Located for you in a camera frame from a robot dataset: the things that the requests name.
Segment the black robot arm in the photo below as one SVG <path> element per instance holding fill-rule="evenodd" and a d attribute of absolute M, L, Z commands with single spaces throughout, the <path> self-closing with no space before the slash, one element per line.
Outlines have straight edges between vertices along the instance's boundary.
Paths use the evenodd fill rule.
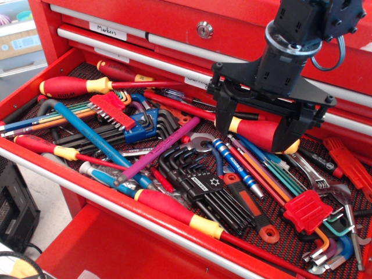
<path fill-rule="evenodd" d="M 344 35 L 355 33 L 365 15 L 362 1 L 282 1 L 258 60 L 213 64 L 208 93 L 217 102 L 216 129 L 252 133 L 250 141 L 268 152 L 289 150 L 337 103 L 302 77 L 306 62 L 333 39 L 344 60 Z"/>

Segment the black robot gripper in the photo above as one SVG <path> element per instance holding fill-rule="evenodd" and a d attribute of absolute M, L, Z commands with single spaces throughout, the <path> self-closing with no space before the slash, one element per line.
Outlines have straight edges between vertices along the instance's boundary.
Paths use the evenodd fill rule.
<path fill-rule="evenodd" d="M 256 61 L 214 63 L 208 93 L 217 102 L 217 130 L 227 135 L 239 103 L 281 116 L 272 152 L 284 152 L 308 129 L 319 126 L 337 101 L 306 81 L 301 73 L 321 46 L 268 43 Z"/>

